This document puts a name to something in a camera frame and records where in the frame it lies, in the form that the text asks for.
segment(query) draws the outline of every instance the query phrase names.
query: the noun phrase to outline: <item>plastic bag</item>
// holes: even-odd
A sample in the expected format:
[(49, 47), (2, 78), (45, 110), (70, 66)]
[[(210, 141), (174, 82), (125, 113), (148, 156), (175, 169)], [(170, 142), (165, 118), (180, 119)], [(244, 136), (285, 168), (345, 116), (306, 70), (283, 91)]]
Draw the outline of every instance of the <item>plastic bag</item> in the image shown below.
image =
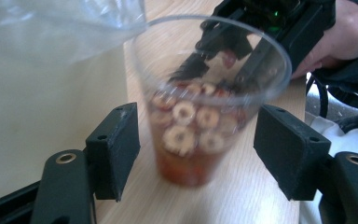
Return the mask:
[(127, 103), (122, 43), (144, 28), (140, 0), (0, 0), (0, 197)]

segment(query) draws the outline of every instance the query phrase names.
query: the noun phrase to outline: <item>plastic cup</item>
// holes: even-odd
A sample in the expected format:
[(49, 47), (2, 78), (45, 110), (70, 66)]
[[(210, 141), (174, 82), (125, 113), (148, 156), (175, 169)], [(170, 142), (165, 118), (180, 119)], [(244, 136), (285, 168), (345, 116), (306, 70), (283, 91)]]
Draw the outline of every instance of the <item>plastic cup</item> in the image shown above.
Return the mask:
[(213, 179), (248, 121), (291, 76), (290, 60), (273, 39), (216, 17), (151, 21), (129, 50), (158, 172), (188, 187)]

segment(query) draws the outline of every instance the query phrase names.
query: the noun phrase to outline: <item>black sleeve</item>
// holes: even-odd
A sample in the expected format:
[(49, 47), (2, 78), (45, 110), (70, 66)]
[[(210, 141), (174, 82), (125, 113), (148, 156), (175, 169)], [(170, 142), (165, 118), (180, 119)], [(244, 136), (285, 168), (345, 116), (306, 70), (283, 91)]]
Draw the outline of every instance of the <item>black sleeve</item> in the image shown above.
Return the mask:
[(314, 73), (323, 84), (340, 87), (346, 91), (358, 91), (358, 59), (339, 69), (319, 69)]

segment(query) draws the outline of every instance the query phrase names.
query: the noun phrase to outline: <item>cup rim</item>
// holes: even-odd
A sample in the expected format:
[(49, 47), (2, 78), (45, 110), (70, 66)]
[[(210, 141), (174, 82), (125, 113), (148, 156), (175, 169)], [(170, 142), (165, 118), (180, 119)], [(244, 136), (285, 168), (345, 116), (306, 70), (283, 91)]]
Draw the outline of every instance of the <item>cup rim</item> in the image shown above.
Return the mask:
[(226, 18), (216, 17), (216, 16), (205, 16), (205, 15), (171, 15), (171, 16), (165, 16), (161, 17), (152, 21), (149, 21), (146, 25), (146, 28), (144, 32), (147, 31), (148, 27), (158, 25), (160, 23), (166, 22), (166, 21), (189, 21), (189, 20), (197, 20), (197, 21), (221, 21), (225, 23), (229, 23), (235, 26), (239, 26), (240, 28), (246, 29), (251, 31), (253, 34), (260, 36), (261, 38), (266, 39), (272, 46), (275, 48), (279, 54), (283, 58), (284, 68), (283, 69), (283, 78), (280, 82), (273, 85), (271, 88), (261, 91), (261, 92), (248, 92), (246, 94), (242, 95), (234, 95), (230, 96), (228, 98), (225, 97), (213, 97), (208, 95), (199, 95), (199, 94), (193, 94), (189, 91), (178, 89), (174, 87), (173, 85), (164, 82), (161, 83), (159, 79), (153, 78), (152, 75), (147, 74), (146, 69), (142, 66), (142, 63), (140, 62), (139, 58), (137, 57), (136, 50), (135, 50), (135, 42), (139, 35), (133, 37), (130, 40), (129, 43), (129, 54), (131, 56), (131, 60), (134, 62), (134, 67), (137, 70), (136, 72), (139, 73), (142, 71), (142, 73), (146, 73), (146, 76), (148, 77), (147, 83), (155, 86), (156, 91), (166, 91), (169, 92), (172, 95), (180, 96), (181, 98), (188, 99), (190, 101), (200, 101), (205, 104), (210, 105), (252, 105), (252, 104), (264, 104), (266, 101), (273, 100), (277, 98), (282, 91), (288, 86), (291, 74), (292, 74), (292, 64), (291, 60), (286, 52), (286, 50), (281, 46), (281, 44), (278, 43), (275, 39), (270, 37), (269, 35), (265, 34), (264, 32), (254, 28), (253, 26), (250, 26), (246, 23), (239, 22), (239, 21), (233, 21)]

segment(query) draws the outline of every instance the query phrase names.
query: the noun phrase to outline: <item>wooden table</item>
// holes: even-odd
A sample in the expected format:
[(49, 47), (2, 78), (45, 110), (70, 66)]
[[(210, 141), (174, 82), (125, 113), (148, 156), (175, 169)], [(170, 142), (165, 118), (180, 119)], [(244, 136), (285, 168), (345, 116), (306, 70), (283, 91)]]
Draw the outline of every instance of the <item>wooden table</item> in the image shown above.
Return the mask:
[[(146, 0), (149, 20), (165, 15), (213, 12), (218, 0)], [(224, 224), (298, 223), (298, 202), (289, 202), (253, 148), (256, 118), (229, 152), (210, 184), (187, 189), (175, 186), (157, 173), (152, 138), (138, 79), (128, 69), (130, 102), (138, 102), (141, 152), (124, 189), (122, 202), (97, 201), (99, 223), (116, 224)], [(272, 102), (304, 119), (305, 80), (290, 84)]]

